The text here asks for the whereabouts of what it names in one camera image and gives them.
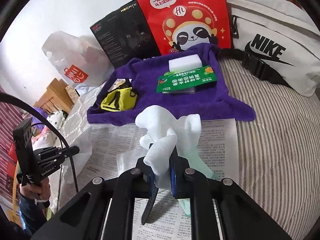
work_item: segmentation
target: panda face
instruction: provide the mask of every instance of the panda face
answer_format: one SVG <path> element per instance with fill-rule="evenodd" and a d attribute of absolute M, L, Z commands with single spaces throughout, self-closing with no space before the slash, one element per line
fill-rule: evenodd
<path fill-rule="evenodd" d="M 210 43 L 210 36 L 211 30 L 208 25 L 201 22 L 190 22 L 190 24 L 184 22 L 173 32 L 172 40 L 179 42 L 181 49 L 187 50 L 199 43 Z"/>

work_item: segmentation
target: green paper card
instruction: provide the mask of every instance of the green paper card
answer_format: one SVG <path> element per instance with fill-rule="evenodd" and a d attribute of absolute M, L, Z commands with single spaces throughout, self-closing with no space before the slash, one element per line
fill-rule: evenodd
<path fill-rule="evenodd" d="M 157 93 L 191 88 L 217 81 L 217 77 L 210 66 L 158 78 Z"/>

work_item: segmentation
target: nike swoosh logo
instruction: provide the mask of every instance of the nike swoosh logo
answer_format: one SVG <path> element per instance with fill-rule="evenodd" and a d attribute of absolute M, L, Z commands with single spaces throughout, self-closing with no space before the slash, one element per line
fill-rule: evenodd
<path fill-rule="evenodd" d="M 244 48 L 244 51 L 245 51 L 245 52 L 248 52 L 248 53 L 250 53 L 250 54 L 252 54 L 252 55 L 254 55 L 254 56 L 256 56 L 256 57 L 258 57 L 258 58 L 260 58 L 260 59 L 270 60 L 270 61 L 279 62 L 279 63 L 283 63 L 283 64 L 287 64 L 287 65 L 293 66 L 292 64 L 287 63 L 287 62 L 284 62 L 284 61 L 282 61 L 282 60 L 275 59 L 275 58 L 273 58 L 273 57 L 266 56 L 266 55 L 262 55 L 262 54 L 260 54 L 260 53 L 257 53 L 257 52 L 252 51 L 252 49 L 251 49 L 251 47 L 250 47 L 250 43 L 251 43 L 251 41 L 249 41 L 248 44 L 245 46 L 245 48 Z"/>

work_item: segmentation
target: person's hand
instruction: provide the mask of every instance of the person's hand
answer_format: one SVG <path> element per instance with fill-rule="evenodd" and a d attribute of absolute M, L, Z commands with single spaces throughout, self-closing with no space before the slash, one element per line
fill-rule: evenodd
<path fill-rule="evenodd" d="M 49 178 L 43 179 L 40 184 L 41 186 L 37 186 L 35 184 L 28 183 L 23 187 L 20 184 L 20 193 L 26 198 L 34 199 L 33 192 L 35 192 L 39 194 L 41 199 L 49 199 L 51 195 Z"/>

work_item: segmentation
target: wooden headboard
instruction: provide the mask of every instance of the wooden headboard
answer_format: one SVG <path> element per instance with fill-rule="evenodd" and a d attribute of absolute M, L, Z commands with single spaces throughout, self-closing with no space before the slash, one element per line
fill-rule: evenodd
<path fill-rule="evenodd" d="M 47 87 L 47 91 L 42 97 L 34 104 L 34 107 L 40 107 L 44 109 L 48 114 L 53 112 L 64 110 L 70 113 L 73 107 L 73 102 L 68 96 L 65 87 L 67 84 L 60 79 L 55 78 Z"/>

